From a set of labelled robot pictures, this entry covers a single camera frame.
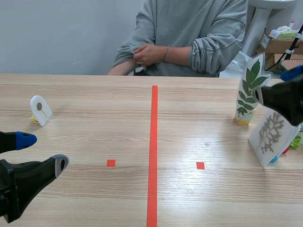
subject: blue object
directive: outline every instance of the blue object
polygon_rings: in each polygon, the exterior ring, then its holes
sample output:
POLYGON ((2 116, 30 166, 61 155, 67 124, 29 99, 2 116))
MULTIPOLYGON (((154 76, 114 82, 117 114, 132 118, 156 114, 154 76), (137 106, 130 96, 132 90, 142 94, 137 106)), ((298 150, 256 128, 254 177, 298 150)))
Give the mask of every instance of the blue object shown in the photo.
POLYGON ((275 156, 273 160, 271 160, 269 163, 275 163, 278 160, 278 156, 275 156))
POLYGON ((16 132, 16 150, 21 150, 33 146, 37 142, 37 137, 20 131, 16 132))
POLYGON ((303 76, 303 65, 298 66, 292 70, 289 70, 285 72, 282 76, 281 79, 285 82, 288 82, 290 80, 293 80, 299 76, 303 76))

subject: blue gripper tip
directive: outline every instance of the blue gripper tip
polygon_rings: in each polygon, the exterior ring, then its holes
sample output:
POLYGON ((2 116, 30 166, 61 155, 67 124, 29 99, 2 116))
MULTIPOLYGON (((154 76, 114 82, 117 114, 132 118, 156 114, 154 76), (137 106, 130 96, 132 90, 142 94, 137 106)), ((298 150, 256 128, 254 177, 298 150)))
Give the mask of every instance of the blue gripper tip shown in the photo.
POLYGON ((16 132, 16 150, 21 150, 33 146, 37 142, 37 137, 33 134, 16 132))

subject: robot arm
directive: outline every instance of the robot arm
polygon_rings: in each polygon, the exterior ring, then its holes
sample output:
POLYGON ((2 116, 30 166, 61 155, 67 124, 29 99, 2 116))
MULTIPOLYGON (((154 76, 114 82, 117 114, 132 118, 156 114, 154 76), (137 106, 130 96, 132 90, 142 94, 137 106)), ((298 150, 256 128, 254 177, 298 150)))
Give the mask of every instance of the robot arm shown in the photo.
MULTIPOLYGON (((0 132, 0 153, 28 148, 36 141, 32 134, 0 132)), ((4 216, 8 223, 21 217, 32 199, 53 182, 68 163, 65 155, 16 165, 0 160, 0 217, 4 216)))
POLYGON ((258 87, 253 95, 260 104, 282 114, 293 126, 303 122, 303 66, 282 75, 285 83, 258 87))

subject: sleeve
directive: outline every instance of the sleeve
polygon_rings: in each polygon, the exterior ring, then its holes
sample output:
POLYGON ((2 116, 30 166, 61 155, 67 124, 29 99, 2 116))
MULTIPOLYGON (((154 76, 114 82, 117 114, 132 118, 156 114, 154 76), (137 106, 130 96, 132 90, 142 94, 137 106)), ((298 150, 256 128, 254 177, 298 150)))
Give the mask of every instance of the sleeve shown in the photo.
POLYGON ((145 0, 136 17, 136 29, 118 49, 114 66, 133 58, 134 51, 143 44, 155 44, 156 0, 145 0))
POLYGON ((196 39, 190 66, 213 75, 226 69, 242 49, 247 20, 247 0, 227 0, 206 37, 196 39))

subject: green leaf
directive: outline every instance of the green leaf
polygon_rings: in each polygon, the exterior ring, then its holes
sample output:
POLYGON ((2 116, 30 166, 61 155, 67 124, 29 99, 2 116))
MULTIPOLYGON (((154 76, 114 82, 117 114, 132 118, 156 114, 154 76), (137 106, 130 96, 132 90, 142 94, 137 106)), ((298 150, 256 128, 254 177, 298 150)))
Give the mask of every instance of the green leaf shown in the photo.
POLYGON ((259 77, 257 78, 252 84, 251 86, 253 88, 260 86, 261 84, 263 84, 263 82, 267 79, 267 77, 259 77))
POLYGON ((258 77, 260 69, 261 69, 261 63, 260 60, 258 60, 251 68, 251 74, 252 74, 251 83, 253 83, 255 79, 258 77))
POLYGON ((248 87, 251 87, 251 83, 254 81, 253 80, 254 75, 252 74, 252 72, 247 69, 246 70, 246 83, 248 87))
POLYGON ((244 108, 247 110, 253 110, 254 108, 251 105, 245 104, 244 108))
POLYGON ((256 99, 254 99, 254 98, 247 98, 246 100, 245 100, 245 102, 247 102, 247 103, 256 103, 257 101, 256 101, 256 99))
POLYGON ((246 96, 244 95, 243 92, 239 91, 239 95, 241 97, 241 99, 245 100, 246 99, 246 96))
POLYGON ((239 103, 240 105, 244 105, 244 102, 243 102, 242 100, 238 100, 238 103, 239 103))
POLYGON ((248 88, 248 85, 245 80, 242 80, 242 87, 243 87, 243 90, 245 91, 245 93, 248 95, 249 88, 248 88))
POLYGON ((247 114, 247 110, 243 108, 243 109, 241 110, 241 114, 244 116, 245 114, 247 114))

